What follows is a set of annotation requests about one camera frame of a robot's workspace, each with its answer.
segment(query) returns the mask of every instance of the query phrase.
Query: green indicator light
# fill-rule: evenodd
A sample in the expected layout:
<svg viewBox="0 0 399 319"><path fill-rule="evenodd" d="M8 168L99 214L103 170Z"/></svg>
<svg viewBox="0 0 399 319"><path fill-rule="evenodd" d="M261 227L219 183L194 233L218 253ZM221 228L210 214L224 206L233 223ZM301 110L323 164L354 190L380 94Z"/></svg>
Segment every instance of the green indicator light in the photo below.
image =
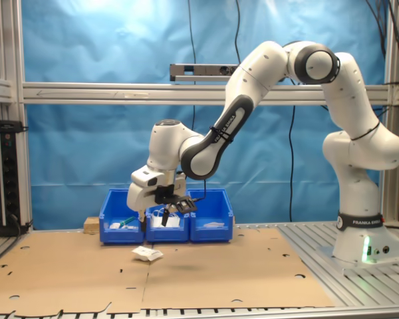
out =
<svg viewBox="0 0 399 319"><path fill-rule="evenodd" d="M362 251L362 262L366 262L368 258L368 248L370 246L370 237L366 236L364 240L364 248Z"/></svg>

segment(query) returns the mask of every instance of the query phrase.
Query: blue plastic bin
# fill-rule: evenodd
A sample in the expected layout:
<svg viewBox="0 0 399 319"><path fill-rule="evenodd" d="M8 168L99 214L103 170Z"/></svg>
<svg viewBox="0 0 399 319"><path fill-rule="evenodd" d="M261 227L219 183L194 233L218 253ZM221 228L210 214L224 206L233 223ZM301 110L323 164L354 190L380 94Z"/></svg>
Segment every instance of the blue plastic bin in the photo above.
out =
<svg viewBox="0 0 399 319"><path fill-rule="evenodd" d="M204 196L203 189L189 189L192 198ZM194 243L230 241L233 232L233 211L224 189L207 189L205 199L196 202L198 210L191 213L191 241ZM205 227L208 223L223 223L221 227Z"/></svg>
<svg viewBox="0 0 399 319"><path fill-rule="evenodd" d="M172 242L184 243L189 240L189 214L180 217L179 227L151 227L152 214L154 211L163 208L163 205L148 208L146 210L146 240L150 243L156 242Z"/></svg>
<svg viewBox="0 0 399 319"><path fill-rule="evenodd" d="M144 234L140 230L139 213L127 207L127 189L110 189L99 215L100 241L104 244L140 244ZM128 226L137 229L110 229L113 223L119 223L129 217L135 217Z"/></svg>

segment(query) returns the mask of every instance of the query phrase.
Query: black joint ring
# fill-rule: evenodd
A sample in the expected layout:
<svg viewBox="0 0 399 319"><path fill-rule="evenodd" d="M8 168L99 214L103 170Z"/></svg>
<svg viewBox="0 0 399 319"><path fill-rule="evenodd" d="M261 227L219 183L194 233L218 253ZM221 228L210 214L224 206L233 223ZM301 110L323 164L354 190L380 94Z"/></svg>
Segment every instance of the black joint ring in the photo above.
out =
<svg viewBox="0 0 399 319"><path fill-rule="evenodd" d="M351 138L350 140L351 140L351 141L356 141L356 140L359 140L360 138L363 138L364 136L367 136L369 133L371 133L372 131L376 130L377 127L378 127L379 125L380 125L380 121L378 121L378 123L377 123L377 125L375 125L375 127L370 128L370 129L367 131L367 133L362 134L361 136L359 136L359 137L357 137L357 138Z"/></svg>

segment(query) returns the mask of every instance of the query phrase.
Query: blue backdrop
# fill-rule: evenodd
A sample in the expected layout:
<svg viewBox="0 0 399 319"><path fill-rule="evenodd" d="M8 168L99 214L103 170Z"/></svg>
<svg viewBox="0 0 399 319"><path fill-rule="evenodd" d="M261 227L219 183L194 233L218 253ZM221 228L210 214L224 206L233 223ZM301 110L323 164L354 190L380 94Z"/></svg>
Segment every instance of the blue backdrop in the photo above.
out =
<svg viewBox="0 0 399 319"><path fill-rule="evenodd" d="M192 0L197 63L237 63L235 0ZM384 61L365 1L240 0L241 59L263 41L323 43L357 60L367 84ZM187 0L23 0L27 81L168 83L170 63L192 63ZM152 126L192 122L191 106L30 105L34 226L65 229L98 215L111 187L128 187L146 163ZM208 131L221 106L197 106ZM258 107L208 187L226 188L238 223L288 220L292 107ZM338 183L322 153L338 128L318 106L300 106L293 128L293 219L335 220ZM201 187L190 181L189 187Z"/></svg>

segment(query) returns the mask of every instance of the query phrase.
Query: cardboard floor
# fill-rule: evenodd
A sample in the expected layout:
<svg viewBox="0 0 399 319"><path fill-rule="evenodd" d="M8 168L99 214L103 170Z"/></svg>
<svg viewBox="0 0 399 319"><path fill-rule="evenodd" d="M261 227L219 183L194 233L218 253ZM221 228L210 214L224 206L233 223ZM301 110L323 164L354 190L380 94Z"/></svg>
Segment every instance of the cardboard floor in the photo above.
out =
<svg viewBox="0 0 399 319"><path fill-rule="evenodd" d="M110 303L108 313L333 305L276 229L154 248L164 256L145 263L133 247L103 246L98 235L33 233L0 259L0 314L101 312Z"/></svg>

